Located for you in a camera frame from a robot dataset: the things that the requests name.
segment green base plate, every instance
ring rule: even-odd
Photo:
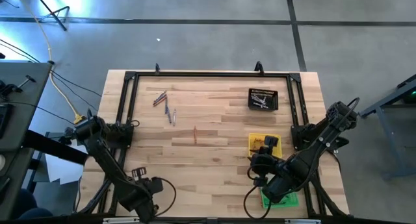
[[[269,200],[268,198],[263,194],[263,192],[260,189],[261,193],[261,202],[263,204],[263,208],[268,207]],[[299,206],[298,196],[296,192],[289,193],[285,195],[285,197],[277,204],[272,203],[271,208],[287,208],[287,207],[297,207]]]

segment wooden table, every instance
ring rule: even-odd
[[[107,75],[99,116],[114,123],[125,70],[110,70]],[[302,86],[311,123],[324,118],[326,109],[320,90],[318,74],[301,73]],[[248,88],[279,92],[279,110],[260,112],[247,107]],[[298,95],[293,85],[296,104]],[[168,90],[171,113],[177,111],[176,126],[170,125],[164,114],[164,104],[153,107],[153,100]],[[124,108],[127,114],[128,98]],[[230,77],[141,77],[136,96],[133,119],[140,121],[129,149],[125,172],[146,166],[149,177],[170,180],[177,189],[175,205],[164,216],[170,217],[230,217],[247,218],[242,201],[252,188],[246,171],[250,165],[248,134],[265,133],[281,136],[283,157],[294,153],[290,126],[293,124],[285,79]],[[194,145],[194,126],[198,143]],[[333,201],[348,213],[339,167],[328,153],[320,159],[320,178]],[[88,159],[81,180],[82,209],[101,186],[104,172],[93,158]],[[312,188],[317,211],[317,199]],[[107,197],[106,210],[112,197]],[[155,204],[164,210],[172,201],[173,189],[154,196]],[[268,218],[306,218],[303,191],[298,192],[299,207],[272,209]],[[259,191],[247,200],[251,215],[262,216]],[[118,205],[117,216],[136,216]]]

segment power cord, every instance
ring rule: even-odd
[[[19,51],[21,51],[22,53],[24,53],[24,54],[26,54],[27,56],[31,57],[33,60],[35,60],[35,61],[37,61],[37,62],[40,62],[39,60],[35,59],[35,57],[33,57],[32,55],[30,55],[30,54],[26,53],[24,50],[20,49],[19,47],[16,47],[16,46],[14,46],[14,45],[12,45],[12,44],[10,44],[10,43],[8,43],[8,42],[6,42],[6,41],[2,40],[2,39],[0,39],[0,42],[3,42],[3,43],[5,43],[5,44],[7,44],[7,45],[9,45],[9,46],[11,46],[11,47],[13,47],[13,48],[15,48],[15,49],[18,49],[18,50],[19,50]]]
[[[86,90],[86,91],[89,91],[89,92],[91,92],[91,93],[94,93],[94,94],[96,94],[97,96],[99,96],[99,97],[101,97],[101,95],[99,95],[97,92],[95,92],[95,91],[92,91],[92,90],[89,90],[88,88],[84,88],[84,87],[82,87],[82,86],[79,86],[78,84],[76,84],[76,83],[74,83],[74,82],[72,82],[72,81],[69,81],[69,80],[67,80],[67,79],[65,79],[64,77],[62,77],[61,75],[59,75],[56,71],[51,71],[54,75],[57,75],[58,77],[60,77],[61,79],[63,79],[64,81],[66,81],[66,82],[68,82],[68,83],[70,83],[70,84],[72,84],[72,85],[75,85],[76,87],[78,87],[78,88],[82,88],[83,90]]]
[[[54,114],[54,113],[52,113],[52,112],[50,112],[48,110],[45,110],[44,108],[39,107],[39,106],[36,106],[36,105],[32,105],[32,104],[29,104],[29,103],[21,103],[21,102],[17,102],[17,101],[6,101],[6,103],[16,103],[16,104],[30,105],[30,106],[39,108],[39,109],[43,110],[44,112],[47,112],[48,114],[51,114],[51,115],[53,115],[53,116],[55,116],[57,118],[60,118],[60,119],[62,119],[64,121],[67,121],[68,123],[70,123],[71,125],[73,125],[73,123],[70,120],[68,120],[66,118],[63,118],[63,117],[60,117],[60,116],[58,116],[58,115],[56,115],[56,114]]]
[[[26,2],[24,0],[20,0],[21,3],[23,4],[23,6],[27,9],[27,11],[29,11],[29,13],[31,13],[33,19],[35,20],[35,22],[38,24],[40,30],[42,31],[42,34],[44,35],[46,44],[47,44],[47,50],[49,53],[49,61],[52,61],[52,53],[51,53],[51,45],[49,44],[49,39],[47,38],[46,32],[44,30],[44,28],[41,26],[41,24],[39,23],[38,19],[36,18],[36,16],[34,15],[33,11],[31,10],[31,8],[26,4]],[[55,84],[55,81],[53,80],[52,77],[52,73],[49,73],[49,79],[52,82],[52,85],[57,89],[57,91],[65,98],[65,101],[68,103],[68,105],[71,107],[73,113],[75,114],[75,120],[74,120],[74,124],[79,123],[80,121],[82,121],[85,116],[80,115],[77,110],[75,109],[75,107],[72,105],[71,101],[68,99],[68,97],[59,89],[59,87]]]
[[[173,205],[174,205],[174,203],[175,203],[175,200],[176,200],[176,188],[175,188],[175,186],[169,181],[169,180],[167,180],[167,179],[164,179],[164,178],[160,178],[160,177],[158,177],[159,179],[161,179],[161,180],[163,180],[164,182],[167,182],[173,189],[174,189],[174,199],[173,199],[173,201],[170,203],[170,205],[169,205],[169,207],[168,208],[166,208],[165,210],[163,210],[163,212],[160,212],[160,213],[158,213],[158,214],[156,214],[155,216],[156,217],[159,217],[160,215],[162,215],[162,214],[164,214],[164,213],[166,213]]]
[[[6,47],[6,48],[8,48],[8,49],[10,49],[11,51],[13,51],[13,52],[15,52],[15,53],[17,53],[18,55],[21,55],[21,56],[24,56],[25,58],[27,58],[27,59],[29,59],[31,62],[40,62],[39,60],[37,60],[35,57],[33,57],[32,55],[30,55],[30,54],[28,54],[27,52],[25,52],[24,50],[22,50],[22,49],[20,49],[19,47],[16,47],[15,45],[12,45],[12,44],[10,44],[10,43],[8,43],[8,42],[6,42],[6,41],[4,41],[4,40],[2,40],[2,39],[0,39],[0,42],[3,42],[3,43],[5,43],[5,44],[7,44],[7,45],[9,45],[9,46],[11,46],[11,47],[13,47],[13,48],[16,48],[17,50],[19,50],[19,51],[21,51],[22,53],[24,53],[25,55],[23,55],[23,54],[21,54],[21,53],[19,53],[19,52],[17,52],[17,51],[15,51],[15,50],[13,50],[12,48],[10,48],[9,46],[6,46],[6,45],[3,45],[3,44],[0,44],[0,45],[2,45],[2,46],[4,46],[4,47]],[[76,83],[74,83],[74,82],[72,82],[72,81],[69,81],[68,79],[65,79],[64,77],[62,77],[61,75],[59,75],[57,72],[55,72],[55,71],[53,71],[53,70],[51,70],[51,73],[52,73],[52,76],[54,76],[54,78],[56,78],[56,79],[58,79],[57,77],[56,77],[56,75],[58,76],[58,77],[60,77],[61,79],[63,79],[64,81],[66,81],[66,82],[68,82],[68,83],[70,83],[70,84],[72,84],[72,85],[74,85],[74,86],[76,86],[76,87],[78,87],[78,88],[82,88],[82,89],[84,89],[84,90],[86,90],[86,91],[89,91],[89,92],[92,92],[92,93],[94,93],[95,95],[97,95],[97,96],[99,96],[99,97],[101,97],[101,95],[99,95],[97,92],[95,92],[95,91],[92,91],[92,90],[89,90],[88,88],[84,88],[84,87],[82,87],[82,86],[80,86],[80,85],[78,85],[78,84],[76,84]],[[76,94],[68,85],[66,85],[62,80],[60,80],[60,79],[58,79],[60,82],[62,82],[73,94],[75,94],[77,97],[79,97],[80,99],[82,99],[86,104],[88,104],[89,106],[91,106],[94,110],[96,110],[96,111],[98,111],[94,106],[92,106],[90,103],[88,103],[86,100],[84,100],[80,95],[78,95],[78,94]]]
[[[60,81],[63,85],[65,85],[74,95],[76,95],[77,97],[79,97],[81,100],[83,100],[87,105],[91,106],[91,108],[93,108],[94,110],[96,110],[98,112],[98,110],[91,105],[88,101],[86,101],[85,99],[83,99],[80,95],[76,94],[67,84],[64,83],[64,81],[60,80],[59,78],[57,78],[54,74],[52,74],[52,76],[54,76],[55,79],[57,79],[58,81]]]
[[[312,174],[313,174],[313,172],[317,169],[317,167],[318,167],[318,162],[319,162],[319,160],[317,160],[318,158],[319,158],[319,156],[320,156],[320,154],[319,154],[319,149],[315,152],[315,155],[313,156],[313,159],[312,159],[312,163],[311,163],[311,167],[309,168],[309,171],[307,172],[307,176],[306,176],[306,178],[305,178],[305,180],[299,185],[299,186],[297,186],[296,188],[294,188],[294,189],[292,189],[292,190],[289,190],[289,191],[286,191],[286,192],[282,192],[281,194],[278,194],[278,195],[276,195],[276,197],[280,197],[280,196],[284,196],[284,195],[287,195],[287,194],[289,194],[289,193],[292,193],[292,192],[297,192],[297,191],[299,191],[299,190],[301,190],[306,184],[308,184],[308,182],[310,181],[310,179],[311,179],[311,177],[312,177]],[[250,170],[254,167],[255,165],[253,165],[253,166],[250,166],[249,168],[248,168],[248,170],[247,170],[247,175],[248,175],[248,177],[250,178],[250,179],[254,179],[254,178],[252,178],[251,176],[250,176]],[[246,196],[244,197],[244,201],[243,201],[243,203],[242,203],[242,206],[243,206],[243,208],[244,208],[244,211],[245,211],[245,213],[247,214],[247,216],[249,216],[250,218],[252,218],[252,219],[254,219],[254,220],[261,220],[261,219],[264,219],[266,216],[267,216],[267,214],[268,214],[268,212],[270,211],[270,207],[271,207],[271,205],[272,205],[272,202],[271,201],[269,201],[269,207],[267,208],[267,211],[266,211],[266,213],[263,215],[263,216],[261,216],[260,218],[255,218],[255,217],[253,217],[253,216],[251,216],[249,213],[248,213],[248,210],[247,210],[247,207],[246,207],[246,200],[247,200],[247,197],[256,189],[256,188],[258,188],[258,186],[254,186],[247,194],[246,194]]]
[[[267,214],[270,212],[270,208],[272,207],[272,201],[268,201],[268,206],[267,206],[267,210],[265,212],[265,214],[263,214],[260,218],[255,218],[253,217],[251,214],[248,213],[247,210],[247,206],[246,206],[246,201],[248,196],[256,189],[258,188],[258,186],[254,186],[250,191],[248,191],[248,193],[244,196],[244,201],[242,202],[242,207],[244,208],[245,213],[247,214],[247,216],[249,216],[251,219],[254,220],[262,220],[263,218],[265,218],[267,216]]]
[[[12,48],[10,48],[9,46],[7,46],[7,45],[3,45],[3,44],[0,44],[0,45],[1,45],[1,46],[6,47],[7,49],[9,49],[9,50],[11,50],[11,51],[13,51],[13,52],[15,52],[15,53],[17,53],[17,54],[18,54],[18,55],[20,55],[20,56],[23,56],[23,57],[27,58],[29,61],[34,62],[34,60],[32,60],[31,58],[29,58],[28,56],[23,55],[23,54],[21,54],[21,53],[19,53],[19,52],[15,51],[15,50],[13,50],[13,49],[12,49]]]

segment gray table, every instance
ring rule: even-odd
[[[28,83],[21,93],[9,95],[10,101],[38,105],[40,96],[44,90],[51,64],[30,62],[0,62],[0,79],[6,84],[20,84],[30,75],[36,83]],[[0,171],[0,176],[9,176],[10,184],[5,193],[3,202],[0,204],[0,220],[10,217],[14,201],[20,191],[21,184],[25,178],[27,168],[32,159],[34,149],[21,149],[25,133],[29,128],[35,107],[22,104],[13,104],[12,117],[7,129],[0,139],[0,154],[5,156],[6,165]]]

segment gray floor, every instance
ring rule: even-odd
[[[21,8],[1,3],[0,16],[28,16],[18,0],[8,1]],[[45,14],[36,0],[26,1],[36,14]],[[70,16],[86,18],[289,19],[286,0],[45,1],[53,9],[68,4]],[[416,20],[413,0],[294,0],[294,6],[299,20]],[[299,71],[290,26],[67,24],[67,32],[55,23],[43,26],[58,64],[56,71],[98,92],[108,69],[149,69],[156,62],[162,69],[251,70],[260,60],[269,71]],[[306,68],[318,72],[326,106],[359,96],[357,109],[363,110],[416,71],[415,27],[300,27],[299,31]],[[34,23],[0,22],[0,37],[40,60],[48,60],[46,43]],[[5,52],[9,58],[19,58]],[[98,106],[96,96],[77,92]],[[66,93],[80,112],[86,111],[86,104]],[[40,106],[73,119],[63,103],[48,83]],[[389,119],[398,132],[411,132],[416,125],[414,111],[389,114]],[[67,126],[37,111],[31,129],[43,133]],[[416,176],[382,180],[381,173],[392,171],[395,162],[376,116],[360,120],[358,127],[344,136],[350,145],[340,150],[339,158],[351,213],[416,223]],[[399,134],[397,138],[408,139]],[[409,142],[411,139],[402,140],[402,145],[412,157],[416,150],[409,148]],[[60,215],[72,209],[76,189],[76,184],[40,184],[35,196],[40,206]]]

